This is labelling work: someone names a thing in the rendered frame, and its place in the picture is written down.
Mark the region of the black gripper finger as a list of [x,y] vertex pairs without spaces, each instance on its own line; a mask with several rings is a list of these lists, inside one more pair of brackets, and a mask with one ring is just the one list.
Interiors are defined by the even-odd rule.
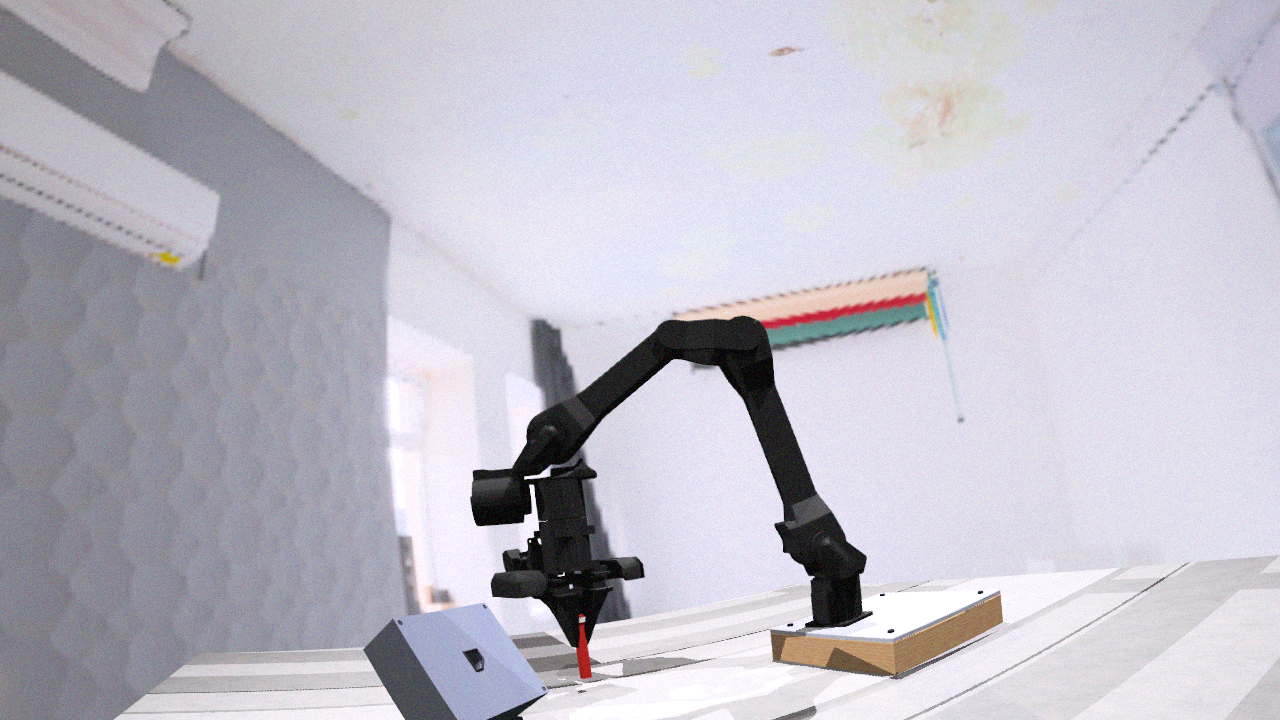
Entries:
[[593,589],[570,589],[570,593],[579,593],[579,614],[584,614],[586,618],[585,623],[585,635],[586,641],[593,637],[593,629],[596,624],[598,614],[605,602],[605,596],[609,591],[614,591],[613,585],[605,585],[602,588]]
[[579,593],[558,596],[534,596],[540,600],[556,616],[561,629],[570,641],[572,648],[579,648],[580,623],[579,623]]

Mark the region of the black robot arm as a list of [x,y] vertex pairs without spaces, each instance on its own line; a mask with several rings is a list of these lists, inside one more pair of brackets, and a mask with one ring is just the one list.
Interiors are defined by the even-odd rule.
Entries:
[[[538,521],[588,518],[582,479],[596,479],[596,471],[582,457],[571,468],[550,468],[550,477],[538,475],[573,457],[604,416],[673,359],[719,366],[748,407],[783,502],[785,521],[774,523],[783,552],[814,577],[813,621],[805,628],[850,626],[873,615],[861,609],[859,574],[867,555],[846,542],[817,493],[774,384],[765,328],[751,316],[662,322],[586,389],[532,416],[512,468],[474,470],[470,503],[476,525],[524,523],[524,515],[532,514],[530,486]],[[525,479],[532,475],[538,478]]]

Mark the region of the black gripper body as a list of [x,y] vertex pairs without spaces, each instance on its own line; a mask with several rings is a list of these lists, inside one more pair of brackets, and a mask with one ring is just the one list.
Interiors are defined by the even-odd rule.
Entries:
[[[570,594],[570,584],[573,589],[593,589],[605,587],[605,579],[622,578],[632,582],[645,578],[637,556],[605,560],[591,557],[589,534],[595,534],[596,530],[595,525],[588,527],[588,518],[539,521],[539,530],[532,533],[534,539],[540,539],[541,543],[540,569],[494,573],[490,582],[492,597],[522,600]],[[573,574],[580,570],[582,573]]]

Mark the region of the dark red peg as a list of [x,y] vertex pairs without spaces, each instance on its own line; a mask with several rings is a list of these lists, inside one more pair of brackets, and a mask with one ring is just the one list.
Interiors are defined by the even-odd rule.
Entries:
[[580,623],[580,638],[579,638],[579,648],[576,648],[576,651],[577,651],[580,678],[585,679],[593,675],[589,659],[588,641],[585,635],[586,618],[584,618],[584,614],[579,614],[579,623]]

